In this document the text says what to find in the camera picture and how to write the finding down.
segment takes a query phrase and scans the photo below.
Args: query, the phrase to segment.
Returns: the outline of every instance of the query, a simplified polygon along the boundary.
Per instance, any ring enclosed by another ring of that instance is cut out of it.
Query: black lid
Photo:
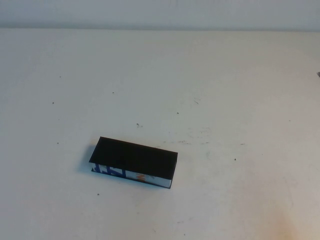
[[[100,137],[90,163],[173,179],[178,153]]]

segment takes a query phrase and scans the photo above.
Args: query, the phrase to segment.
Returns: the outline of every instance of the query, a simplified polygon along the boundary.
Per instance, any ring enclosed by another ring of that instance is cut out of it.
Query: white wall
[[[0,26],[320,31],[320,0],[0,0]]]

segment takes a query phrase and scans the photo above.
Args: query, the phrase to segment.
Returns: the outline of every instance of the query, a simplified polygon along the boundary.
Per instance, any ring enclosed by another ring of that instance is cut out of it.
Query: orange graphic
[[[140,181],[145,181],[146,176],[144,174],[137,173],[136,178],[139,179]]]

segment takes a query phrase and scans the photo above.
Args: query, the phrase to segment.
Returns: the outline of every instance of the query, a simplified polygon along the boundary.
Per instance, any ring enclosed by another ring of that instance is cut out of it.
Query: rectangular box
[[[90,158],[92,171],[171,188],[178,153],[100,137]]]

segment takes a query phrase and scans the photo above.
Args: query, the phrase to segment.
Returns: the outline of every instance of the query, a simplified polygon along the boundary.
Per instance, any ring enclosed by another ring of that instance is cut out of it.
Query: black box
[[[171,188],[178,153],[100,137],[90,163],[92,171]]]

